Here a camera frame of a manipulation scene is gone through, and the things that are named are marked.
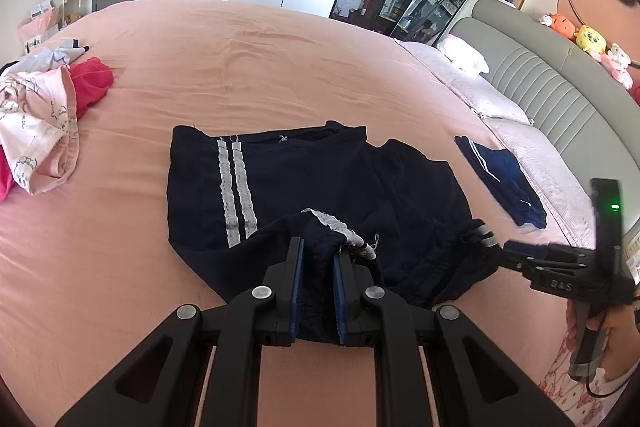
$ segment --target orange plush toy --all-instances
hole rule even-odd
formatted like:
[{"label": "orange plush toy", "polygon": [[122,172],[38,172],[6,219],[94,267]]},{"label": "orange plush toy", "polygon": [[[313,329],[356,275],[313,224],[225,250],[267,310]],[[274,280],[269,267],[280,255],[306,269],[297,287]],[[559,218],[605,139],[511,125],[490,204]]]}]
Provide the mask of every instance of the orange plush toy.
[{"label": "orange plush toy", "polygon": [[577,31],[574,24],[564,15],[556,13],[555,15],[543,15],[540,17],[540,23],[549,26],[553,31],[560,33],[567,39],[573,39]]}]

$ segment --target folded navy garment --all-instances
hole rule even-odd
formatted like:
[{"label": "folded navy garment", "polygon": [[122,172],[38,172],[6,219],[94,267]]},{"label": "folded navy garment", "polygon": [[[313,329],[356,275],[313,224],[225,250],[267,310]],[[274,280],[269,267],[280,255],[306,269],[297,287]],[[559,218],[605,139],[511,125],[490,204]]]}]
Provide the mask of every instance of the folded navy garment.
[{"label": "folded navy garment", "polygon": [[456,136],[455,140],[478,177],[516,225],[520,227],[531,223],[539,229],[546,228],[546,212],[542,202],[511,151],[487,149],[466,136]]}]

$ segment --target headboard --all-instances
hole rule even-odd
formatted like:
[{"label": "headboard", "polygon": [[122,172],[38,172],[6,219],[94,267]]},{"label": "headboard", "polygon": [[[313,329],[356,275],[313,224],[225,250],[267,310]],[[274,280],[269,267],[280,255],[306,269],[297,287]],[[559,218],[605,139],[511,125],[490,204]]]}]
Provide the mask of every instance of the headboard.
[{"label": "headboard", "polygon": [[445,29],[486,59],[482,74],[558,149],[582,187],[622,183],[626,240],[640,232],[640,107],[568,39],[497,0],[467,0]]}]

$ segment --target white pillow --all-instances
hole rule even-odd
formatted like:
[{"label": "white pillow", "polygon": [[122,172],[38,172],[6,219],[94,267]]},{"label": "white pillow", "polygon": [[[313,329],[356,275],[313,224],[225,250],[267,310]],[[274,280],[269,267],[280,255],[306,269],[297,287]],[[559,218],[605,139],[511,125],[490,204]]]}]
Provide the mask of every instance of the white pillow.
[{"label": "white pillow", "polygon": [[481,76],[469,76],[453,67],[447,57],[436,48],[420,42],[396,41],[466,103],[477,115],[486,118],[505,118],[530,125],[520,106],[509,100]]},{"label": "white pillow", "polygon": [[449,34],[436,44],[436,48],[451,61],[454,68],[466,74],[478,76],[489,72],[489,65],[482,54],[460,37]]},{"label": "white pillow", "polygon": [[530,125],[482,119],[520,164],[531,187],[572,247],[595,248],[591,200],[544,134]]}]

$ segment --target spongebob plush toy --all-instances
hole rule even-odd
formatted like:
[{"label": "spongebob plush toy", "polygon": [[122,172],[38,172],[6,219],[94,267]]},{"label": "spongebob plush toy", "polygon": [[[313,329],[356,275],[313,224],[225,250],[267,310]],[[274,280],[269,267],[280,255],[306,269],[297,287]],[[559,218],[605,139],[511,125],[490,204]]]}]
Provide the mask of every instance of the spongebob plush toy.
[{"label": "spongebob plush toy", "polygon": [[590,26],[580,27],[575,34],[575,43],[587,53],[594,51],[602,55],[607,49],[607,41]]}]

